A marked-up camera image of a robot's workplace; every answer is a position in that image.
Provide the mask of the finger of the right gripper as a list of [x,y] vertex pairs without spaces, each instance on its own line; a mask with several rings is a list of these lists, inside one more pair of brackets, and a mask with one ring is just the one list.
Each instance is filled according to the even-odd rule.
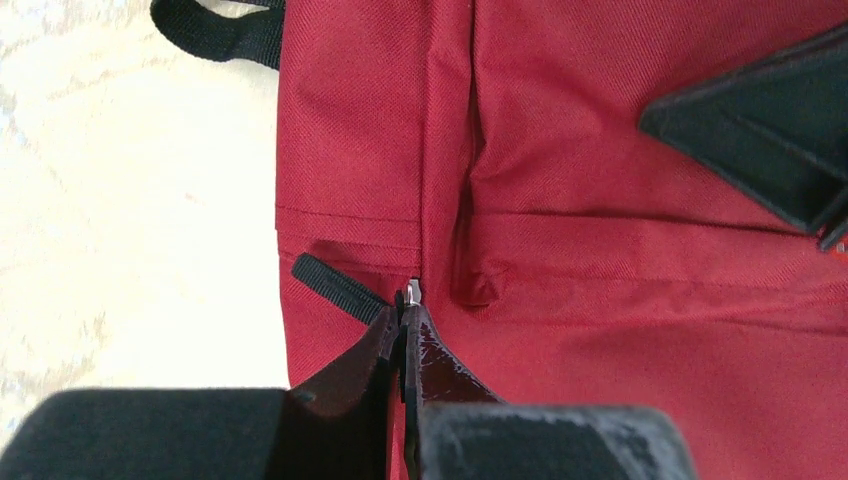
[[828,220],[818,236],[818,250],[823,253],[832,253],[840,249],[844,238],[847,236],[847,211],[842,210],[836,216]]
[[819,235],[847,211],[847,26],[662,97],[638,127]]

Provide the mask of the red backpack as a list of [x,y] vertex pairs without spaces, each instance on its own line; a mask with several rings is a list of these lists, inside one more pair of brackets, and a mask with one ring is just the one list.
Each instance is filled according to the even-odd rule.
[[668,413],[705,479],[847,475],[847,262],[638,129],[655,98],[819,36],[843,1],[155,1],[181,50],[279,73],[292,385],[363,327],[312,254],[517,403]]

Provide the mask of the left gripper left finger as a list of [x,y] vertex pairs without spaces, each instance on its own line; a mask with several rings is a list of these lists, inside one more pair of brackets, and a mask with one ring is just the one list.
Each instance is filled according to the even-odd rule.
[[387,307],[299,387],[80,389],[43,401],[5,479],[384,479],[398,334]]

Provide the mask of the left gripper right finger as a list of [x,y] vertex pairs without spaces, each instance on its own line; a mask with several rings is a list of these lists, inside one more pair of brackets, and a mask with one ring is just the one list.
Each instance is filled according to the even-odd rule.
[[427,309],[401,322],[411,479],[694,479],[681,433],[639,406],[504,402],[442,342]]

